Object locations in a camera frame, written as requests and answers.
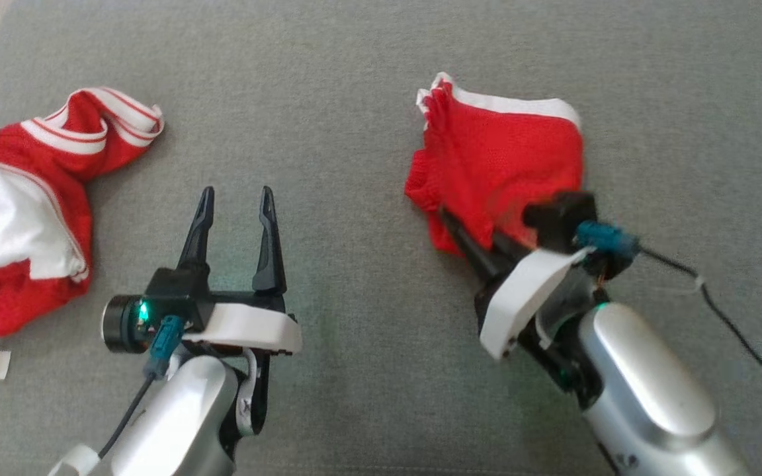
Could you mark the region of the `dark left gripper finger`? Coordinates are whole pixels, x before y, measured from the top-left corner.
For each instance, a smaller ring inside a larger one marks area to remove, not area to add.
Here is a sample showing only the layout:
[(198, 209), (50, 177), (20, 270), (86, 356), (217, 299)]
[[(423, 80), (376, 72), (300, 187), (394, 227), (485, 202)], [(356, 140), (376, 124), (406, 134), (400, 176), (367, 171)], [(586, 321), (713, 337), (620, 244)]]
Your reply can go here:
[(178, 269), (199, 269), (208, 264), (208, 239), (214, 223), (215, 195), (213, 186), (207, 186), (202, 191), (179, 257)]
[(262, 223), (263, 232), (257, 270), (252, 278), (252, 290), (261, 295), (281, 296), (287, 291), (286, 274), (275, 196), (269, 186), (262, 189), (258, 219)]

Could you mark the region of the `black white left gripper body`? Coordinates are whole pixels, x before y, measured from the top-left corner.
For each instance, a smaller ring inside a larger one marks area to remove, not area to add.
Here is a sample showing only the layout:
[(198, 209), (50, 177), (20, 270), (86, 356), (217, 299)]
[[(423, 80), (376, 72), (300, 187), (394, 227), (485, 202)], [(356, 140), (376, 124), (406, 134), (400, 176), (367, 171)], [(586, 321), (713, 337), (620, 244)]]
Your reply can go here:
[[(245, 349), (258, 355), (293, 355), (303, 347), (300, 326), (284, 312), (278, 296), (221, 293), (214, 296), (210, 320), (202, 331), (185, 323), (181, 337), (170, 340), (166, 356), (212, 355), (229, 358)], [(158, 341), (163, 317), (140, 295), (114, 296), (103, 311), (102, 338), (111, 352), (142, 354)]]

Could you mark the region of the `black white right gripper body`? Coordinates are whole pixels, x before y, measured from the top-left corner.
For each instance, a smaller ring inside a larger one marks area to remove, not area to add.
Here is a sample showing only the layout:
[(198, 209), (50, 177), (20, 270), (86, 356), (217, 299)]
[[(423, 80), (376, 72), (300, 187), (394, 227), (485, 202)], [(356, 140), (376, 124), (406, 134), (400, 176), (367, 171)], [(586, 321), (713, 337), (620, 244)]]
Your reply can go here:
[(596, 397), (601, 377), (581, 349), (584, 315), (610, 296), (583, 267), (586, 252), (533, 251), (476, 295), (479, 343), (502, 361), (524, 350), (565, 393)]

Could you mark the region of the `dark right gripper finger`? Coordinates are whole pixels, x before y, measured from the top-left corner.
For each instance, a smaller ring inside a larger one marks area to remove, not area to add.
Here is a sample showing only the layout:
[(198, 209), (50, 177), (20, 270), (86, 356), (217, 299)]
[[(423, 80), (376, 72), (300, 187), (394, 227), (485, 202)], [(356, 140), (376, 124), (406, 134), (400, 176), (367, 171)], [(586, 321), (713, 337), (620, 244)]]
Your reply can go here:
[(494, 229), (491, 235), (490, 254), (501, 260), (521, 260), (529, 256), (536, 247), (530, 247), (506, 234), (501, 229)]
[(493, 282), (510, 273), (511, 263), (502, 255), (482, 247), (469, 234), (464, 224), (446, 208), (441, 208), (441, 220), (479, 280)]

